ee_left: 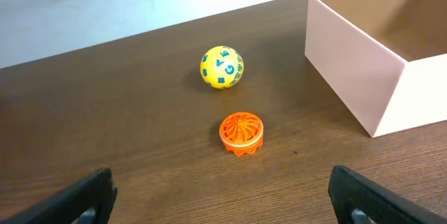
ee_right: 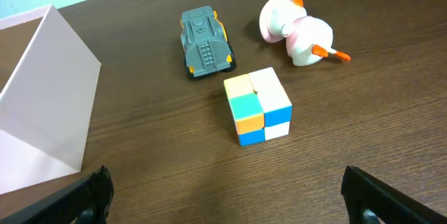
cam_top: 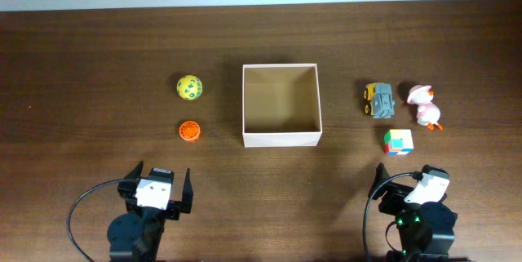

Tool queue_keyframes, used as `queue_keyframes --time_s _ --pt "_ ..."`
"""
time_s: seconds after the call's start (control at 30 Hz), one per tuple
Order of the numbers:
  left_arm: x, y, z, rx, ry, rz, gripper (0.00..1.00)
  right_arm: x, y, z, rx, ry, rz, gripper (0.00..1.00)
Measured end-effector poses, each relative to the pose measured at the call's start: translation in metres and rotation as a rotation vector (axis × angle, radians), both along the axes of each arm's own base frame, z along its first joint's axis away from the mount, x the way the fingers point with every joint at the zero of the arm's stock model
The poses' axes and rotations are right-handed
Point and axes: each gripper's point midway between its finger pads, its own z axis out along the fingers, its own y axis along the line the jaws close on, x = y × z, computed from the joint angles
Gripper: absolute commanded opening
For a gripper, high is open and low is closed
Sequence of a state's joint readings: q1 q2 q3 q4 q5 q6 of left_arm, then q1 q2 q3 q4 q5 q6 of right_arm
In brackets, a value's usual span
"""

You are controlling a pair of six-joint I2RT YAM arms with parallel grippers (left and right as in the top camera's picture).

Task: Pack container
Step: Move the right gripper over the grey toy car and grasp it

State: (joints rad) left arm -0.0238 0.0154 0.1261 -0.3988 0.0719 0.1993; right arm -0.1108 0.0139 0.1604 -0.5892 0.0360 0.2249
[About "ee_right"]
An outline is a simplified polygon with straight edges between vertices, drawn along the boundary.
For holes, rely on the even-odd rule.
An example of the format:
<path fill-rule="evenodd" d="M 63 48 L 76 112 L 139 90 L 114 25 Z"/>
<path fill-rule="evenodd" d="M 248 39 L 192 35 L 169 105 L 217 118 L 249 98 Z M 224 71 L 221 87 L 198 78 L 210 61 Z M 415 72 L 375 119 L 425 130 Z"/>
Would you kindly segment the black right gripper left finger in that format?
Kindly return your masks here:
<path fill-rule="evenodd" d="M 105 224 L 114 196 L 107 167 L 1 219 L 11 224 Z"/>

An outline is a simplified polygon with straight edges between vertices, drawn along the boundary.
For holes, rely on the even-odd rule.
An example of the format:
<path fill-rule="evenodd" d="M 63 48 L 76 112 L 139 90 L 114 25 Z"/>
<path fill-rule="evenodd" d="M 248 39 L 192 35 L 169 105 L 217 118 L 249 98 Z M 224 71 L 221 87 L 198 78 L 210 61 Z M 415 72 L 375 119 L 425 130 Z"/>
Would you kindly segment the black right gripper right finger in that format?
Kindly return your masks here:
<path fill-rule="evenodd" d="M 446 217 L 373 177 L 359 167 L 345 169 L 341 194 L 349 223 L 445 223 Z"/>

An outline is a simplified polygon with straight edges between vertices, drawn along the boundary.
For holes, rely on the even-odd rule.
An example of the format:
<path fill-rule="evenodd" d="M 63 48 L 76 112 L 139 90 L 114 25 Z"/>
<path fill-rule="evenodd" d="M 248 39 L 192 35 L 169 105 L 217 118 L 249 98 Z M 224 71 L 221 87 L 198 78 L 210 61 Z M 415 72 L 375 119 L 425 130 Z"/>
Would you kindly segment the pastel puzzle cube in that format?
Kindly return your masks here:
<path fill-rule="evenodd" d="M 289 134 L 292 103 L 272 67 L 223 81 L 239 145 Z"/>

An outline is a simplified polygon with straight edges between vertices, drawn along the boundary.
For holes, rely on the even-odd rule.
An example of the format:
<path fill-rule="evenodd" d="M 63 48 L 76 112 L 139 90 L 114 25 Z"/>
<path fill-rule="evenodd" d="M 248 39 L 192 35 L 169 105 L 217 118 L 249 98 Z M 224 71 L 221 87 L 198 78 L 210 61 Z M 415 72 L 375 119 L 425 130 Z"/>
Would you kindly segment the white pink duck toy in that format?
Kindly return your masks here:
<path fill-rule="evenodd" d="M 303 0 L 268 0 L 259 16 L 259 28 L 268 43 L 286 41 L 287 54 L 295 66 L 309 66 L 331 54 L 351 60 L 348 54 L 332 48 L 332 27 L 308 15 Z"/>

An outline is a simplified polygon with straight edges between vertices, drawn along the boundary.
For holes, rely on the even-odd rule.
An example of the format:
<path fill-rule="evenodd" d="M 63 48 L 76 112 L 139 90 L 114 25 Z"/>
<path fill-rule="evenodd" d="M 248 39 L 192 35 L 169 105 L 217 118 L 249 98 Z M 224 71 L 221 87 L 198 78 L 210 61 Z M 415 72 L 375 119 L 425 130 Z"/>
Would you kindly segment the grey toy car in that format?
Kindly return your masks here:
<path fill-rule="evenodd" d="M 225 26 L 211 6 L 182 13 L 180 40 L 184 67 L 192 80 L 219 72 L 231 72 L 237 62 Z"/>

